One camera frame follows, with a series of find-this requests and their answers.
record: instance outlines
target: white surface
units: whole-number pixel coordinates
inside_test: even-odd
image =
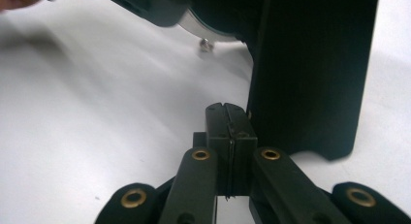
[[[356,146],[293,158],[320,187],[366,184],[411,214],[411,0],[380,0]],[[0,15],[0,223],[93,223],[120,187],[174,176],[206,106],[245,108],[242,44],[198,49],[108,0],[57,0]],[[251,223],[247,199],[218,223]]]

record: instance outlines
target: black mechanical arm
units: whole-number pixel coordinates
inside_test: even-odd
[[[119,189],[97,224],[215,223],[216,196],[249,196],[256,223],[411,223],[366,186],[317,188],[287,155],[352,151],[378,0],[112,1],[162,27],[190,10],[245,42],[254,68],[246,112],[206,108],[177,175]]]

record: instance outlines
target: metal screw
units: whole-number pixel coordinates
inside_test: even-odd
[[[204,52],[211,52],[214,49],[214,45],[207,39],[200,41],[200,49]]]

